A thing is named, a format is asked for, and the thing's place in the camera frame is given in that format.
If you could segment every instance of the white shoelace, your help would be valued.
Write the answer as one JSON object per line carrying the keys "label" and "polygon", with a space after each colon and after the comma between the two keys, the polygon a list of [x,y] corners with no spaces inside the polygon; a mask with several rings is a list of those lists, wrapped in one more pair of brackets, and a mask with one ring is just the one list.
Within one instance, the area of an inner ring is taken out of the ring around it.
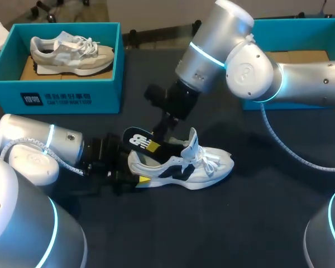
{"label": "white shoelace", "polygon": [[73,51],[82,50],[83,54],[80,55],[80,57],[84,55],[96,55],[98,53],[98,44],[99,42],[94,42],[92,38],[84,38],[83,36],[75,36],[75,38],[78,38],[77,44],[79,47],[77,49],[74,49]]}
{"label": "white shoelace", "polygon": [[209,154],[204,148],[199,146],[195,158],[193,158],[191,161],[185,161],[183,163],[183,170],[187,168],[189,164],[195,165],[201,162],[204,165],[207,175],[211,175],[218,167],[219,157],[217,155]]}

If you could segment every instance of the wall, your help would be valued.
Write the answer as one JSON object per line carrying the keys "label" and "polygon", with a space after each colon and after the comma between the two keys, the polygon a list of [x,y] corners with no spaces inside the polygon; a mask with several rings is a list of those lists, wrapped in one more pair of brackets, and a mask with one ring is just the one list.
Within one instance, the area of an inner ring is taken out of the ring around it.
{"label": "wall", "polygon": [[[187,25],[204,20],[215,0],[107,0],[109,19],[121,22],[123,33]],[[324,0],[234,0],[254,18],[315,14]]]}

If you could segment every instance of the white cable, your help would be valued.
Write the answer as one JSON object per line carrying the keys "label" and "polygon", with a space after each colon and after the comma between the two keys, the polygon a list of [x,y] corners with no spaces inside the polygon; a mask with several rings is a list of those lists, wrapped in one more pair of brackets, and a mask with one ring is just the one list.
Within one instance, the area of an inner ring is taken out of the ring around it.
{"label": "white cable", "polygon": [[310,166],[311,168],[322,170],[322,171],[328,171],[328,172],[335,172],[335,167],[324,167],[324,166],[318,166],[316,164],[313,164],[309,161],[306,161],[299,155],[297,155],[295,152],[293,152],[291,149],[289,149],[277,136],[277,134],[273,131],[272,127],[269,124],[268,118],[266,111],[264,110],[264,105],[261,103],[261,112],[263,116],[264,123],[266,124],[266,127],[269,131],[269,133],[272,135],[274,140],[287,152],[289,153],[292,157],[297,159],[299,162],[302,162],[304,165]]}
{"label": "white cable", "polygon": [[38,146],[39,148],[43,149],[44,151],[46,151],[48,155],[52,156],[52,158],[55,159],[64,168],[66,168],[66,169],[68,169],[72,172],[75,172],[75,173],[77,173],[81,176],[84,175],[83,170],[76,169],[75,167],[72,167],[72,166],[68,165],[61,158],[59,158],[51,149],[49,149],[44,143],[42,143],[41,141],[38,141],[34,138],[18,138],[16,140],[12,140],[10,143],[5,145],[5,147],[2,149],[1,154],[0,154],[0,159],[4,161],[7,151],[12,146],[14,146],[15,144],[18,144],[18,143],[34,144],[34,145]]}

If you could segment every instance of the sneaker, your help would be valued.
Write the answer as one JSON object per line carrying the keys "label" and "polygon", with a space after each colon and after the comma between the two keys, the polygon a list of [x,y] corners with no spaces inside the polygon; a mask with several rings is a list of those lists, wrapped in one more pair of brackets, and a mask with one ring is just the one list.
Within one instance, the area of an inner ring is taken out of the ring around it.
{"label": "sneaker", "polygon": [[38,74],[92,75],[109,67],[114,60],[111,47],[66,32],[51,40],[33,37],[30,50]]}
{"label": "sneaker", "polygon": [[137,187],[179,184],[190,190],[202,189],[225,178],[234,166],[228,152],[199,146],[194,128],[190,130],[188,141],[172,138],[168,143],[181,146],[181,157],[171,156],[163,164],[145,154],[131,151],[128,157],[131,173],[150,178],[148,183]]}

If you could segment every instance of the n logo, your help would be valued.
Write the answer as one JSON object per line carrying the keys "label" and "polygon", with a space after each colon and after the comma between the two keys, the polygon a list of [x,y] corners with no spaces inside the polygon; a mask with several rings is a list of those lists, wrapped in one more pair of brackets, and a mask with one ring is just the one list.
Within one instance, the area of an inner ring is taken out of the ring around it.
{"label": "n logo", "polygon": [[129,139],[129,142],[136,146],[140,146],[143,149],[146,149],[151,140],[147,140],[146,137],[142,135],[135,134],[131,139]]}
{"label": "n logo", "polygon": [[191,174],[195,171],[194,165],[190,164],[186,169],[184,169],[184,172],[181,172],[181,166],[171,166],[168,169],[166,169],[163,173],[159,175],[159,178],[168,178],[172,177],[176,180],[183,180],[186,181],[189,179]]}

